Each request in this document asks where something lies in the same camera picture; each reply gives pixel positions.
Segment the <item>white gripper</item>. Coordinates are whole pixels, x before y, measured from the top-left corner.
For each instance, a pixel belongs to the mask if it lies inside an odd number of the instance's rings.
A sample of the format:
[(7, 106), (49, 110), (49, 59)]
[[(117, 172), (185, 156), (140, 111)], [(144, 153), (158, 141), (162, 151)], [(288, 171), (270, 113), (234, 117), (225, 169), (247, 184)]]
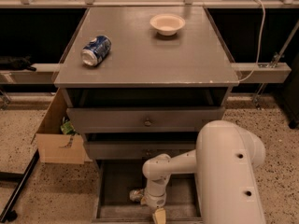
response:
[(153, 196), (147, 192), (140, 201), (141, 205), (147, 205), (151, 209), (156, 209), (152, 214), (154, 224), (166, 224), (166, 212), (162, 208), (165, 206), (165, 203), (166, 194), (162, 196)]

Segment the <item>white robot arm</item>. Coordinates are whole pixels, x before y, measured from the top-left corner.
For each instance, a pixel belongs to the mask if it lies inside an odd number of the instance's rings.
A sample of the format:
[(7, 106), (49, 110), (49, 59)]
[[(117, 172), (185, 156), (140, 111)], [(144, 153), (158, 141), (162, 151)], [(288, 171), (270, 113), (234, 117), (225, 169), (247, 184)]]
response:
[(266, 224), (253, 173), (264, 159), (257, 135), (229, 121), (211, 121), (198, 134), (196, 149), (143, 164), (147, 186), (141, 202), (153, 210), (155, 224), (168, 224), (164, 205), (170, 176), (194, 174), (204, 224)]

